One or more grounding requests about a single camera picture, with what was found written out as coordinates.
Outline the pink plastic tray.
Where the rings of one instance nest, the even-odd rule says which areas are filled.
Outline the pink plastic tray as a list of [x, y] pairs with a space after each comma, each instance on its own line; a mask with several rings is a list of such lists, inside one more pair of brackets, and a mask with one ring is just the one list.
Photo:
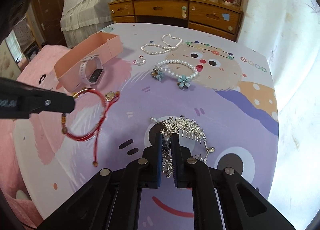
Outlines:
[[81, 85], [96, 85], [104, 73], [103, 65], [122, 51], [119, 35], [97, 32], [56, 62], [56, 78], [68, 92]]

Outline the white floral curtain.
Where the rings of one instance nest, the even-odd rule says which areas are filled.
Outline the white floral curtain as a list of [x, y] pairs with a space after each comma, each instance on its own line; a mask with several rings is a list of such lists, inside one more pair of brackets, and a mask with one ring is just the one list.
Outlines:
[[271, 71], [279, 144], [270, 203], [296, 229], [319, 223], [319, 3], [244, 0], [239, 42]]

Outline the pink smart watch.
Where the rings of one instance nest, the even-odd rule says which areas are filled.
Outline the pink smart watch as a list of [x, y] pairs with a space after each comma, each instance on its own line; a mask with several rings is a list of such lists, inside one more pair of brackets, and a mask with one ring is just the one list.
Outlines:
[[79, 76], [83, 84], [96, 85], [103, 74], [103, 64], [99, 54], [89, 55], [81, 60]]

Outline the wooden desk with drawers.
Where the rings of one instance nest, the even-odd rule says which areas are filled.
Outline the wooden desk with drawers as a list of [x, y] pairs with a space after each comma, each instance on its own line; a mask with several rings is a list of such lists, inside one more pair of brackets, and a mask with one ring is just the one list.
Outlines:
[[243, 11], [223, 0], [119, 0], [108, 4], [114, 23], [184, 27], [238, 41]]

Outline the silver leaf hair comb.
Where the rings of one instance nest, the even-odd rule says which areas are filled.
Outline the silver leaf hair comb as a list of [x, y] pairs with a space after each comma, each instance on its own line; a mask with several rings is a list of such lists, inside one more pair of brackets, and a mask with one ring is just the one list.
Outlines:
[[208, 147], [206, 134], [204, 130], [196, 123], [193, 119], [189, 119], [185, 116], [169, 117], [163, 121], [158, 120], [155, 117], [151, 117], [150, 121], [156, 125], [160, 124], [163, 129], [160, 129], [159, 133], [163, 136], [162, 143], [162, 173], [170, 178], [173, 175], [172, 158], [170, 155], [171, 143], [170, 136], [177, 134], [184, 138], [189, 138], [198, 142], [203, 143], [206, 149], [206, 155], [203, 157], [202, 154], [194, 156], [197, 160], [207, 163], [208, 156], [215, 151], [214, 147]]

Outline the cartoon print table mat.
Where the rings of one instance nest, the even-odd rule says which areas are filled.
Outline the cartoon print table mat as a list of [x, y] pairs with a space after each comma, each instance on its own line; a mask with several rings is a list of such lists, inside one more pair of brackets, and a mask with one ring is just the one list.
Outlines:
[[185, 116], [204, 130], [208, 166], [233, 167], [268, 197], [278, 149], [273, 80], [261, 54], [217, 36], [172, 26], [115, 24], [123, 51], [105, 65], [97, 88], [120, 91], [98, 137], [77, 142], [63, 135], [61, 116], [42, 112], [14, 123], [23, 180], [46, 218], [98, 172], [140, 158], [162, 128], [150, 121]]

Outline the white lace covered bed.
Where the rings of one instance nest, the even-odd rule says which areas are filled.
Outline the white lace covered bed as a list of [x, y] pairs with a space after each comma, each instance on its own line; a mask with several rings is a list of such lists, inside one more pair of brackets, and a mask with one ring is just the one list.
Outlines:
[[65, 0], [60, 20], [67, 47], [73, 48], [111, 21], [109, 3], [114, 0]]

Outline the brown wooden door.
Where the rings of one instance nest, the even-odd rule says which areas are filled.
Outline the brown wooden door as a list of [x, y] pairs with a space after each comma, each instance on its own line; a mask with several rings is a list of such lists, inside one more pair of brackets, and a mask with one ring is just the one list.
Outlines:
[[46, 45], [67, 46], [61, 31], [64, 0], [31, 0], [36, 23]]

